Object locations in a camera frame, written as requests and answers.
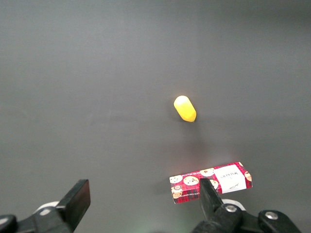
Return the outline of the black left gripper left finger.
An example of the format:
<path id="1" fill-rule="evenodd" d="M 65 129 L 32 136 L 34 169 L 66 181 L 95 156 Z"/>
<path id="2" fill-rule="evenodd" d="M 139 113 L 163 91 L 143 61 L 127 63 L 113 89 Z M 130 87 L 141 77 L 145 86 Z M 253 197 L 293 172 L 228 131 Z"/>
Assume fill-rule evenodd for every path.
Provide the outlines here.
<path id="1" fill-rule="evenodd" d="M 89 180 L 79 180 L 59 201 L 56 209 L 72 232 L 75 231 L 90 206 Z"/>

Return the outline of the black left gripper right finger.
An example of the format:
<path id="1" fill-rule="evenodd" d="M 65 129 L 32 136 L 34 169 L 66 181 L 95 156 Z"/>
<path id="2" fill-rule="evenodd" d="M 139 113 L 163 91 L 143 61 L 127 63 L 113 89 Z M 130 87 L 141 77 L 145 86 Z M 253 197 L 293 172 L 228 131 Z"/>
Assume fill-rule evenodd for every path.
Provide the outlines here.
<path id="1" fill-rule="evenodd" d="M 242 222 L 242 210 L 223 203 L 209 179 L 200 180 L 200 203 L 205 221 L 199 224 L 200 233 L 236 233 Z"/>

